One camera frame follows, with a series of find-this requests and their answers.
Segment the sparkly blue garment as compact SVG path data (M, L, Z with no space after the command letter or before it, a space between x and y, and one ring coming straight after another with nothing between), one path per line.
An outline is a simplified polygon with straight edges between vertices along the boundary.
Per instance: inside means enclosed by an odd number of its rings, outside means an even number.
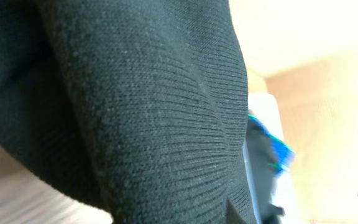
M274 136L254 115L250 114L249 120L255 122L256 125L262 129L262 133L264 133L270 139L272 151L277 157L276 163L270 163L270 165L276 169L275 175L280 176L281 173L289 171L289 166L295 157L294 151L290 147L288 147L288 145L285 144L282 140Z

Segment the black garment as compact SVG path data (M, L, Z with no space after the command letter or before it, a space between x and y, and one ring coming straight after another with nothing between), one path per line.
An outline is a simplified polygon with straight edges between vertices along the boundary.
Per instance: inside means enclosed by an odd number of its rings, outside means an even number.
M246 154L256 217L262 224L280 224L280 217L285 214L284 209L271 202L278 159L268 134L252 120L247 123Z
M0 145L116 223L256 223L227 1L0 1Z

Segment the clear plastic storage bin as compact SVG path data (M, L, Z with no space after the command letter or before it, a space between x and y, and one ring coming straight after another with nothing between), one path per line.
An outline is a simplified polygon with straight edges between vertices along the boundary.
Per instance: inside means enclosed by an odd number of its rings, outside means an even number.
M280 121L280 114L278 110L278 104L275 97L269 93L252 93L249 97L249 115L254 115L258 118L264 126L278 139L284 140L282 124ZM250 169L247 167L246 159L246 141L243 146L244 162L246 167L246 177L250 189ZM293 186L293 180L289 171L281 173L280 176L274 178L275 187L271 194L271 202L284 209L284 216L280 217L281 223L296 224L300 223L300 213L298 205L295 199L295 188Z

